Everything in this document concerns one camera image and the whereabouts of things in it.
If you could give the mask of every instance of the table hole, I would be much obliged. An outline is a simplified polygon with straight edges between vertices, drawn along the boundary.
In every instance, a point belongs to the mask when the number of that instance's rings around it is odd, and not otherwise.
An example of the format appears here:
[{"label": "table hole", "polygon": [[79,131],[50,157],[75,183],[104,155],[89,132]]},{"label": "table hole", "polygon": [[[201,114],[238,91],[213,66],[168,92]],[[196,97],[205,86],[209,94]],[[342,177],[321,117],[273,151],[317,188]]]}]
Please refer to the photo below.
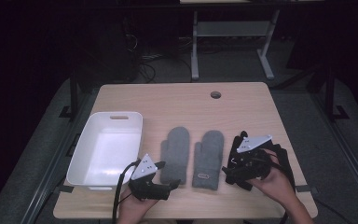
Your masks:
[{"label": "table hole", "polygon": [[219,99],[220,97],[222,97],[222,93],[220,93],[219,91],[213,91],[211,92],[211,97],[214,99]]}]

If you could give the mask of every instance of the black device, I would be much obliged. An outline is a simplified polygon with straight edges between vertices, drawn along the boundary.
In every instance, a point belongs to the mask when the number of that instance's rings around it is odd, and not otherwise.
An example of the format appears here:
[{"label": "black device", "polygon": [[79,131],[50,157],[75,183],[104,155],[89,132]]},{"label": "black device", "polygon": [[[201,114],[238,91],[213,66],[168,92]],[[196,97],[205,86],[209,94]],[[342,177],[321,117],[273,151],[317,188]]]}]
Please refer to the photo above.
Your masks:
[{"label": "black device", "polygon": [[[245,131],[235,136],[227,167],[222,168],[227,175],[226,182],[251,190],[252,185],[247,183],[246,180],[258,177],[263,179],[269,175],[271,167],[275,167],[288,177],[294,188],[295,180],[287,158],[287,151],[281,148],[279,144],[274,145],[271,139],[271,135],[250,138]],[[279,164],[273,162],[270,155],[263,148],[274,151],[277,154]]]},{"label": "black device", "polygon": [[144,201],[146,199],[168,200],[171,190],[177,189],[181,181],[180,179],[174,180],[169,185],[154,184],[152,180],[156,175],[156,171],[165,166],[165,161],[153,163],[148,154],[145,154],[141,160],[132,162],[124,169],[117,182],[112,213],[112,223],[114,224],[117,222],[117,209],[118,204],[121,202],[118,200],[120,198],[121,186],[123,184],[125,174],[132,166],[136,166],[136,168],[131,175],[129,188],[131,190],[131,194],[140,201]]},{"label": "black device", "polygon": [[181,180],[174,180],[169,185],[154,184],[152,180],[156,171],[164,166],[165,161],[153,163],[146,154],[130,179],[129,187],[132,195],[141,201],[145,199],[167,200],[171,190],[177,189]]}]

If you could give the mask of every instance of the wooden table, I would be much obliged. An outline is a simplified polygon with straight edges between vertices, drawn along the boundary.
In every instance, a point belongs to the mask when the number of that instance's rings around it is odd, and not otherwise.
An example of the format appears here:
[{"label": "wooden table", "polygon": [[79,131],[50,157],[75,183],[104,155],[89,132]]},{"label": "wooden table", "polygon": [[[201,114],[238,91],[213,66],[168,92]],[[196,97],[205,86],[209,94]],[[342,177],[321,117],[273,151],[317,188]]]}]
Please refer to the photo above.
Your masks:
[{"label": "wooden table", "polygon": [[[221,93],[219,99],[211,92]],[[190,133],[190,156],[187,182],[171,192],[168,201],[158,202],[145,218],[266,218],[282,217],[283,208],[256,188],[246,191],[225,182],[220,173],[217,191],[191,186],[193,151],[196,142],[210,130],[225,136],[223,165],[233,138],[245,130],[249,136],[272,134],[273,143],[286,148],[296,185],[307,185],[283,127],[277,108],[264,83],[190,83],[106,85],[100,92],[91,114],[100,111],[137,111],[144,117],[144,141],[139,157],[148,153],[160,158],[160,143],[168,132],[184,126]],[[159,172],[155,176],[159,183]],[[54,209],[58,218],[110,218],[114,192],[92,191],[75,187],[72,193],[61,192]],[[297,194],[312,217],[317,208],[310,192]]]}]

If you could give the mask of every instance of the hand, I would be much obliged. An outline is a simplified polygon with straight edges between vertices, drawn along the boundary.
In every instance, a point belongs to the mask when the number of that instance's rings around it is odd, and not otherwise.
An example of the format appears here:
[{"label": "hand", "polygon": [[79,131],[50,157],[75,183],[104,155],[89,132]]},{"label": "hand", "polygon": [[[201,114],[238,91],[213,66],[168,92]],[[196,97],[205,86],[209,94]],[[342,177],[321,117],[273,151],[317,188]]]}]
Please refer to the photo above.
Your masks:
[{"label": "hand", "polygon": [[[264,149],[269,155],[271,155],[272,162],[279,164],[276,153]],[[269,196],[272,200],[280,204],[290,203],[290,200],[296,198],[296,194],[289,182],[289,179],[277,168],[271,167],[269,175],[263,180],[250,179],[247,181],[256,188],[260,189],[263,193]]]},{"label": "hand", "polygon": [[128,188],[120,195],[120,200],[123,199],[124,201],[119,204],[118,208],[118,224],[136,224],[140,222],[146,212],[158,202],[158,200],[139,201],[131,195],[131,190]]},{"label": "hand", "polygon": [[[275,152],[268,149],[264,150],[271,155],[272,162],[279,164]],[[247,182],[283,206],[294,223],[313,223],[306,207],[297,198],[289,179],[277,168],[271,167],[269,175],[262,180],[250,179]]]}]

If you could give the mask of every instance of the finger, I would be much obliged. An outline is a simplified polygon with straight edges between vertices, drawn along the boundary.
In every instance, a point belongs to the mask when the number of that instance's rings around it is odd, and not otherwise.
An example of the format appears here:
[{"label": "finger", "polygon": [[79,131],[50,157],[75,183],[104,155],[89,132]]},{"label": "finger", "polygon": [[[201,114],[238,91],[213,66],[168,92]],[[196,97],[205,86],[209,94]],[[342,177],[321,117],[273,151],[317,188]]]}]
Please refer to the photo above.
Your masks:
[{"label": "finger", "polygon": [[265,150],[271,157],[271,160],[277,164],[279,164],[279,160],[278,160],[278,157],[277,157],[277,154],[276,152],[274,151],[271,151],[269,149],[266,149],[266,148],[262,148],[263,150]]}]

